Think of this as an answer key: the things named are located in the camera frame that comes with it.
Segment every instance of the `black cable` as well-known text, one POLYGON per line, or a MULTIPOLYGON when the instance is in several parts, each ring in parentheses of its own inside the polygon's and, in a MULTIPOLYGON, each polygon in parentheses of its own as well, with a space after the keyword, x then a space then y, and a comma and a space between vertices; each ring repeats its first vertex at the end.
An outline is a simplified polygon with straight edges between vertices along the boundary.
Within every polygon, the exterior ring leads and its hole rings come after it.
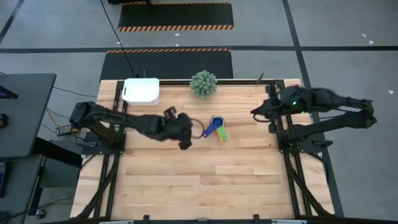
POLYGON ((113 33, 114 33, 114 35, 116 36, 116 38, 118 39, 118 42, 119 42, 119 44, 120 44, 120 47, 121 47, 122 50, 123 50, 124 58, 126 58, 126 62, 127 62, 127 64, 129 64, 131 73, 132 73, 132 75, 133 75, 134 78, 137 78, 137 75, 136 75, 136 73, 134 72, 134 70, 132 69, 132 66, 131 66, 131 64, 130 64, 130 61, 129 61, 128 57, 127 57, 126 51, 125 51, 125 49, 124 49, 124 47, 123 47, 123 44, 122 44, 122 42, 120 41, 120 38, 119 38, 119 36, 118 36, 118 33, 116 33, 116 30, 114 29, 114 27, 113 27, 113 25, 112 25, 111 19, 109 18, 108 13, 106 12, 106 9, 105 9, 103 0, 99 0, 99 1, 101 2, 102 8, 104 9, 106 18, 108 19, 108 22, 109 22, 109 24, 110 24, 111 27, 112 27, 113 33))
POLYGON ((68 198, 61 198, 61 199, 55 200, 55 201, 53 201, 53 202, 46 203, 46 204, 44 204, 44 205, 39 205, 37 208, 33 208, 33 209, 30 209, 30 210, 25 210, 25 211, 23 211, 23 212, 19 212, 19 213, 17 213, 17 214, 11 215, 11 216, 9 216, 9 217, 3 219, 3 220, 0 220, 0 222, 6 221, 6 223, 7 223, 7 222, 8 222, 10 219, 12 219, 12 218, 15 218, 15 217, 18 217, 18 216, 21 216, 21 215, 25 215, 25 214, 28 214, 28 213, 30 213, 30 212, 34 212, 34 211, 36 211, 36 210, 38 210, 38 209, 41 209, 41 208, 48 207, 48 206, 53 205, 53 204, 55 204, 55 203, 57 203, 57 202, 60 202, 60 201, 62 201, 62 200, 70 200, 71 198, 73 198, 73 196, 75 196, 75 194, 73 194, 72 196, 70 196, 70 197, 68 197, 68 198))
POLYGON ((63 118, 66 118, 66 119, 69 119, 67 116, 64 116, 64 115, 61 115, 61 114, 57 114, 56 112, 54 112, 54 111, 52 111, 52 110, 50 110, 50 108, 47 108, 51 113, 53 113, 53 114, 55 114, 55 115, 57 115, 57 116, 60 116, 60 117, 63 117, 63 118))
POLYGON ((74 92, 74 91, 65 90, 65 89, 63 89, 63 88, 59 88, 59 87, 55 87, 55 86, 53 86, 53 88, 54 88, 54 89, 58 89, 58 90, 62 90, 62 91, 67 91, 67 92, 69 92, 69 93, 73 93, 73 94, 76 94, 76 95, 79 95, 79 96, 87 96, 87 97, 94 97, 94 98, 97 98, 97 96, 93 96, 93 95, 84 95, 84 94, 81 94, 81 93, 76 93, 76 92, 74 92))
POLYGON ((191 120, 192 120, 192 121, 196 121, 196 122, 199 123, 200 126, 201 126, 201 134, 200 134, 200 136, 199 136, 199 137, 191 136, 191 138, 193 138, 193 139, 200 139, 200 138, 202 138, 203 135, 205 134, 205 125, 203 125, 203 123, 202 123, 201 121, 199 121, 198 119, 191 118, 191 120))
POLYGON ((328 164, 326 164, 325 160, 322 159, 322 157, 318 156, 315 153, 309 152, 308 153, 310 156, 318 159, 319 161, 321 161, 323 163, 323 166, 325 168, 325 175, 326 175, 326 182, 329 184, 329 167, 328 164))
POLYGON ((90 160, 92 160, 95 156, 96 156, 96 155, 92 155, 90 158, 88 158, 88 159, 86 160, 86 162, 84 162, 83 165, 81 165, 81 168, 80 168, 80 169, 82 169, 82 168, 87 164, 87 162, 89 162, 90 160))
POLYGON ((268 122, 271 122, 272 120, 259 120, 259 119, 257 119, 256 118, 256 115, 258 115, 257 113, 256 114, 253 114, 253 119, 255 120, 255 121, 257 121, 257 122, 260 122, 260 123, 268 123, 268 122))
POLYGON ((51 131, 52 133, 54 133, 54 134, 57 134, 55 131, 52 131, 49 127, 47 127, 46 125, 44 125, 44 124, 40 124, 41 126, 43 126, 43 127, 45 127, 45 128, 47 128, 47 130, 49 130, 49 131, 51 131))

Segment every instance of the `black floor mat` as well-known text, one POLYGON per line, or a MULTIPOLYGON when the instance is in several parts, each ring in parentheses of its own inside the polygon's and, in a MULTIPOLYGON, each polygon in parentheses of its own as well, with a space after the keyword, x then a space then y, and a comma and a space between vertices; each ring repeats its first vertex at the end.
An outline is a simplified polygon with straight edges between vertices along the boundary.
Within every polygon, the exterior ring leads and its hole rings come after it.
POLYGON ((126 3, 120 15, 120 32, 170 30, 226 30, 234 25, 227 2, 126 3))
MULTIPOLYGON (((217 78, 233 78, 228 49, 140 49, 126 50, 135 73, 148 78, 186 79, 207 70, 217 78)), ((101 80, 134 78, 122 50, 110 50, 104 61, 101 80)))

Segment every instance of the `hazard tape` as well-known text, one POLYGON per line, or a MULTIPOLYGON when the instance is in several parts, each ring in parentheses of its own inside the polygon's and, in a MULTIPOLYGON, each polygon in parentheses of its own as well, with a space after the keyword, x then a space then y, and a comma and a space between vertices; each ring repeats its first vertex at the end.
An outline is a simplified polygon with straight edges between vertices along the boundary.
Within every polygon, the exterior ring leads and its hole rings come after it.
MULTIPOLYGON (((139 2, 127 2, 123 5, 130 5, 130 4, 147 4, 144 1, 139 2)), ((152 5, 179 5, 179 4, 230 4, 230 2, 178 2, 178 3, 152 3, 152 5)))
POLYGON ((175 30, 231 30, 233 25, 194 25, 194 26, 138 26, 119 27, 119 32, 175 31, 175 30))
POLYGON ((136 50, 109 50, 106 53, 155 53, 155 52, 225 52, 229 49, 136 49, 136 50))

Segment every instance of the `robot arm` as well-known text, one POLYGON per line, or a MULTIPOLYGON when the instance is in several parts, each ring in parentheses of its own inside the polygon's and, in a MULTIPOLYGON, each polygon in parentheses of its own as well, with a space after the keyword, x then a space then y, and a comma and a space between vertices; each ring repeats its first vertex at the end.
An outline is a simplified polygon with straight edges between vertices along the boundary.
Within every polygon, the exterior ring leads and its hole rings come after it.
MULTIPOLYGON (((267 86, 268 94, 276 92, 274 86, 267 86)), ((294 124, 288 128, 289 140, 308 138, 310 135, 331 131, 334 129, 370 128, 376 123, 373 117, 371 100, 358 100, 342 97, 326 88, 305 89, 299 86, 290 86, 278 93, 277 98, 264 100, 263 104, 252 110, 254 115, 260 114, 267 119, 277 119, 279 116, 299 114, 305 112, 327 112, 340 110, 346 113, 333 119, 307 126, 294 124)))
POLYGON ((69 122, 72 124, 72 129, 90 129, 111 147, 119 144, 118 132, 106 128, 101 121, 134 128, 148 138, 158 141, 179 140, 180 149, 188 149, 192 145, 191 119, 185 113, 180 113, 176 117, 174 107, 164 113, 165 116, 148 114, 136 116, 113 111, 94 102, 82 102, 76 104, 69 122))

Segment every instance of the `white container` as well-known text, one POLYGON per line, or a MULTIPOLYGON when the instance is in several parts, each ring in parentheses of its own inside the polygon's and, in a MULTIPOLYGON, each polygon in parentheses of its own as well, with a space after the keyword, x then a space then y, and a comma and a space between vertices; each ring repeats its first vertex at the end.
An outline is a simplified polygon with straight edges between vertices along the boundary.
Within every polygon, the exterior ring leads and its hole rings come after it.
POLYGON ((130 105, 153 106, 159 104, 157 78, 128 78, 124 81, 122 99, 130 105))

